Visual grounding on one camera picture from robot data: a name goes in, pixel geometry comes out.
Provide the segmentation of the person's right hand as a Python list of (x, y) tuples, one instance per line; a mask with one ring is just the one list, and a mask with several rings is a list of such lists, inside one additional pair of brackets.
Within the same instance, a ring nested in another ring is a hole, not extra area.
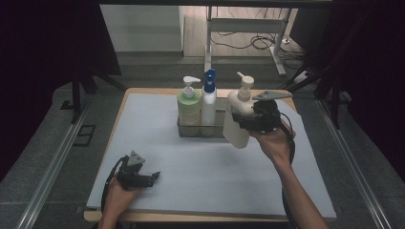
[(281, 128), (270, 133), (249, 131), (249, 134), (259, 142), (264, 154), (276, 167), (286, 167), (290, 165), (288, 136)]

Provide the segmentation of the white panel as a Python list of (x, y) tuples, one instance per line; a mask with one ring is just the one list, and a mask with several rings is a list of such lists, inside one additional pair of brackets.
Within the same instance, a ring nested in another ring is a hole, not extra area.
[(181, 52), (180, 6), (101, 5), (116, 52)]

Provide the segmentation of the white bottle with nozzle cap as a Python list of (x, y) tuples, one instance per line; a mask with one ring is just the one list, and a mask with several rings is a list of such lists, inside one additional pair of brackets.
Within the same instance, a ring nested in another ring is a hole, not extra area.
[(227, 96), (227, 103), (224, 114), (224, 137), (237, 149), (243, 149), (249, 140), (249, 133), (240, 127), (234, 120), (233, 115), (251, 116), (254, 115), (252, 106), (253, 100), (250, 88), (254, 84), (254, 78), (237, 72), (241, 77), (241, 88), (232, 91)]

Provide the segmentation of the aluminium floor rail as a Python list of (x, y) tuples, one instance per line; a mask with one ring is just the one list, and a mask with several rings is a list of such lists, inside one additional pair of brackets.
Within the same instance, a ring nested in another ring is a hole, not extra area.
[(43, 177), (40, 179), (38, 185), (36, 186), (32, 197), (23, 212), (20, 220), (18, 221), (15, 229), (32, 229), (44, 204), (45, 201), (52, 190), (52, 187), (60, 173), (60, 170), (69, 154), (75, 138), (79, 132), (80, 127), (83, 124), (87, 113), (91, 107), (93, 98), (87, 96), (83, 99), (81, 105), (81, 113), (73, 124), (69, 126), (68, 131), (62, 138), (56, 152), (54, 153), (52, 160), (46, 169)]
[(343, 137), (340, 129), (333, 124), (330, 117), (331, 112), (329, 111), (327, 103), (319, 99), (316, 100), (316, 103), (321, 110), (322, 116), (325, 119), (326, 124), (328, 125), (332, 138), (337, 144), (339, 152), (341, 153), (348, 167), (355, 186), (359, 191), (360, 196), (363, 198), (363, 201), (365, 202), (365, 205), (377, 229), (392, 229), (392, 226), (386, 217), (383, 207), (381, 206), (374, 191), (369, 185), (369, 182), (365, 179), (363, 172), (357, 164), (357, 161), (354, 158), (352, 150), (350, 149), (346, 139)]

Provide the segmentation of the white bottle with blue cap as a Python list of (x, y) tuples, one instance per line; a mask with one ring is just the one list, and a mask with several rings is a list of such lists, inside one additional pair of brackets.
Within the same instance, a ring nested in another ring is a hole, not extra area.
[(203, 126), (213, 126), (216, 115), (217, 89), (215, 85), (216, 70), (209, 69), (205, 74), (205, 83), (202, 86), (202, 118)]

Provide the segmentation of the white power strip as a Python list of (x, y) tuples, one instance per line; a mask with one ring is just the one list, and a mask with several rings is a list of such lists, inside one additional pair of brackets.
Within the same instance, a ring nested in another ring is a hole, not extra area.
[(305, 79), (307, 79), (310, 76), (310, 73), (308, 73), (307, 71), (303, 71), (302, 73), (300, 73), (294, 80), (293, 82), (295, 84), (298, 84), (302, 81), (304, 81)]

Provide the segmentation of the black floor socket frame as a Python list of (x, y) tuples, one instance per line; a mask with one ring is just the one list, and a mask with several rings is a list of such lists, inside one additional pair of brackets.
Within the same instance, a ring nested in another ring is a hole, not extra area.
[(95, 125), (82, 125), (77, 133), (74, 141), (74, 146), (87, 147), (94, 136)]

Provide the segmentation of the green pump bottle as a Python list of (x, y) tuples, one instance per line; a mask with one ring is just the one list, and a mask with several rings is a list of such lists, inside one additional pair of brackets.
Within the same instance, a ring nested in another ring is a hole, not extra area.
[(185, 76), (185, 87), (177, 94), (179, 123), (182, 126), (199, 126), (201, 121), (201, 94), (193, 87), (193, 83), (201, 80), (194, 76)]

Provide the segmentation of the black tripod stand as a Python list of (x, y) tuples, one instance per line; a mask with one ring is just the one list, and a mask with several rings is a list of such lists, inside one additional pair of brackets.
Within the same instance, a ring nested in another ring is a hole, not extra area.
[[(302, 67), (286, 83), (284, 89), (294, 93), (308, 84), (319, 80), (319, 84), (314, 91), (317, 99), (324, 99), (328, 93), (330, 96), (330, 120), (335, 128), (339, 129), (338, 109), (340, 83), (338, 67), (343, 62), (343, 57), (347, 52), (352, 39), (352, 23), (347, 22), (340, 26), (333, 26), (333, 36), (326, 46), (316, 54), (306, 57)], [(303, 81), (293, 85), (292, 81), (308, 67), (315, 66), (315, 69)]]
[(113, 75), (121, 75), (119, 64), (115, 64), (113, 67), (80, 64), (63, 74), (64, 79), (70, 82), (72, 86), (72, 104), (64, 104), (62, 108), (73, 111), (72, 124), (78, 121), (84, 110), (81, 105), (80, 89), (83, 89), (86, 94), (95, 94), (97, 91), (95, 76), (120, 91), (125, 92), (127, 90), (127, 87), (116, 81)]

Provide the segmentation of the white metal desk frame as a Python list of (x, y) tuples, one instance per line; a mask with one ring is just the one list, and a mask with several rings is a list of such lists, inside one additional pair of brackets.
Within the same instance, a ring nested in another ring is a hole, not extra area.
[(204, 70), (211, 68), (211, 34), (213, 32), (270, 33), (275, 34), (275, 44), (268, 48), (277, 72), (281, 77), (287, 75), (280, 59), (282, 40), (284, 38), (292, 9), (287, 9), (281, 19), (268, 18), (221, 18), (212, 16), (213, 9), (206, 10), (206, 44), (204, 49)]

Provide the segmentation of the dark curtain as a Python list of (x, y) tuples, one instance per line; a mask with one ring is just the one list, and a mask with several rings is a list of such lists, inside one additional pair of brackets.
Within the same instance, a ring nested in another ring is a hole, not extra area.
[(0, 181), (74, 79), (119, 75), (100, 0), (0, 0)]
[(321, 32), (309, 59), (325, 72), (315, 93), (347, 92), (353, 119), (405, 182), (405, 0), (330, 0), (308, 12), (299, 34)]

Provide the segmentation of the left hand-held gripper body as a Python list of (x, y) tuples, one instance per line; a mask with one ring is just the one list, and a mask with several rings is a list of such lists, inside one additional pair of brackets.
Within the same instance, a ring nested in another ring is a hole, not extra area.
[(122, 157), (118, 164), (117, 180), (125, 190), (135, 190), (150, 186), (150, 177), (139, 174), (145, 159), (132, 151), (129, 156)]

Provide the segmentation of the person's left hand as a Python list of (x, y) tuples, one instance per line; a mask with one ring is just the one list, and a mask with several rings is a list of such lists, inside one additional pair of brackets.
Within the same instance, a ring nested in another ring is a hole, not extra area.
[(102, 217), (107, 221), (117, 221), (139, 193), (140, 189), (125, 190), (120, 182), (113, 178), (108, 188)]

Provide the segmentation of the grey mesh basket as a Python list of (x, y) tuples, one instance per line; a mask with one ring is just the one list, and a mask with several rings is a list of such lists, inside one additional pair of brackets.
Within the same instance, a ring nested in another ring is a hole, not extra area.
[(179, 116), (178, 116), (177, 126), (179, 136), (223, 138), (226, 99), (223, 97), (217, 98), (215, 107), (216, 107), (216, 115), (215, 115), (215, 123), (213, 126), (203, 126), (201, 122), (199, 126), (182, 126), (179, 123)]

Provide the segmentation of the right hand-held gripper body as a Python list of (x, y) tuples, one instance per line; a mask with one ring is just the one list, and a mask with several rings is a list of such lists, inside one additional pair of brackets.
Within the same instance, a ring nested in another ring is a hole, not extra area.
[(252, 99), (253, 111), (253, 131), (273, 132), (281, 125), (281, 112), (276, 103), (277, 99), (292, 97), (291, 93), (280, 93), (274, 91), (264, 91), (254, 95)]

